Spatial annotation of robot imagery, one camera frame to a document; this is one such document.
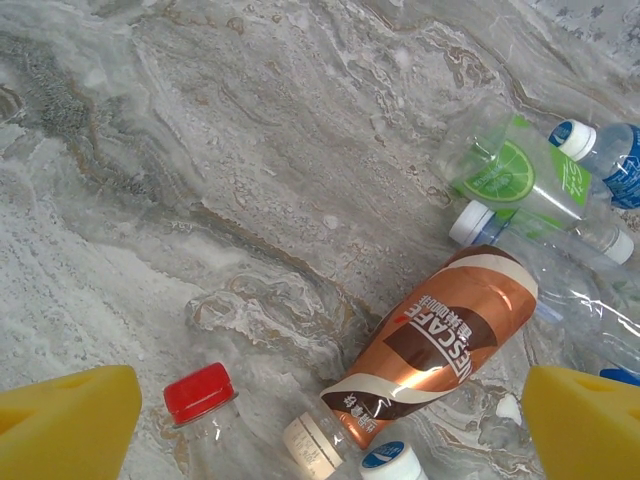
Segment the blue bottle label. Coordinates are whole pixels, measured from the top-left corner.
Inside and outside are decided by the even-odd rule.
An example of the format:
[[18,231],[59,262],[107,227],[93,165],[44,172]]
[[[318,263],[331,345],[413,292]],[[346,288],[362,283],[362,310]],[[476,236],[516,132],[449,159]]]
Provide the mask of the blue bottle label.
[[385,463],[389,463],[400,455],[403,450],[404,442],[385,443],[369,452],[369,454],[362,459],[362,466],[364,468],[377,468]]
[[549,142],[551,142],[552,145],[559,147],[567,141],[571,132],[573,132],[573,124],[570,121],[565,120],[553,129],[553,132],[549,135]]
[[631,151],[621,159],[619,170],[604,179],[613,193],[613,206],[626,209],[640,207],[640,128],[629,126],[633,131]]

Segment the gray marble floor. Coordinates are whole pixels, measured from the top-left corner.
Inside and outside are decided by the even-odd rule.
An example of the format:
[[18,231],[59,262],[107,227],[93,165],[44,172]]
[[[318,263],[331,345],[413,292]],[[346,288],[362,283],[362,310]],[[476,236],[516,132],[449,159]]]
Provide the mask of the gray marble floor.
[[[162,388],[221,360],[276,444],[454,251],[450,119],[488,93],[541,130],[638,117],[592,48],[524,0],[1,0],[0,389],[132,365],[122,478],[179,479]],[[433,480],[543,478],[502,406],[572,358],[534,320],[389,435]]]

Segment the blue bottle cap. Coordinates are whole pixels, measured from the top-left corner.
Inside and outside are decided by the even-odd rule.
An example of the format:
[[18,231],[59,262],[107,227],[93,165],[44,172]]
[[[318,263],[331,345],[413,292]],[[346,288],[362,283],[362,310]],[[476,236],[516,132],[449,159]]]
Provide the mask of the blue bottle cap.
[[600,376],[608,378],[609,380],[616,380],[617,382],[640,387],[640,378],[621,368],[605,368],[604,370],[600,370]]

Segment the beige bottle cap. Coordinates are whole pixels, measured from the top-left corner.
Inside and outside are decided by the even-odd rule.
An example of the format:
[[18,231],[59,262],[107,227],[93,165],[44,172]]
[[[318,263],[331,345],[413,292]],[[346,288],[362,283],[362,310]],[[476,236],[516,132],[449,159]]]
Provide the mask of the beige bottle cap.
[[325,480],[343,462],[308,413],[291,422],[282,439],[291,456],[313,480]]

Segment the crushed plastic bottle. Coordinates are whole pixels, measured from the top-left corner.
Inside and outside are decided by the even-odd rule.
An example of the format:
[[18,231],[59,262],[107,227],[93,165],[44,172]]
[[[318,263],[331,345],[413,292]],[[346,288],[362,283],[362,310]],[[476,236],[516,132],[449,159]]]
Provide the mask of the crushed plastic bottle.
[[518,208],[571,229],[609,224],[611,192],[492,97],[452,122],[435,159],[445,181],[500,215]]
[[540,318],[564,327],[574,342],[614,365],[640,374],[638,275],[550,223],[531,235],[528,224],[542,221],[525,210],[499,227],[490,222],[476,228],[467,217],[477,208],[472,203],[465,209],[451,237],[472,236],[473,245],[495,245],[513,256],[538,283]]
[[164,399],[189,449],[192,480],[306,478],[286,455],[257,437],[235,406],[226,369],[214,363],[169,385]]
[[[450,237],[462,246],[473,244],[477,236],[487,232],[498,232],[505,224],[518,224],[520,231],[527,231],[529,237],[544,233],[549,222],[525,210],[516,210],[510,215],[498,215],[486,205],[472,200],[464,209],[464,215],[460,214]],[[602,225],[593,219],[578,223],[569,233],[591,245],[601,253],[604,253],[618,265],[626,262],[634,250],[631,237],[621,227],[610,223]]]
[[577,120],[565,120],[549,141],[585,170],[600,178],[619,208],[640,207],[640,128],[613,123],[599,130]]

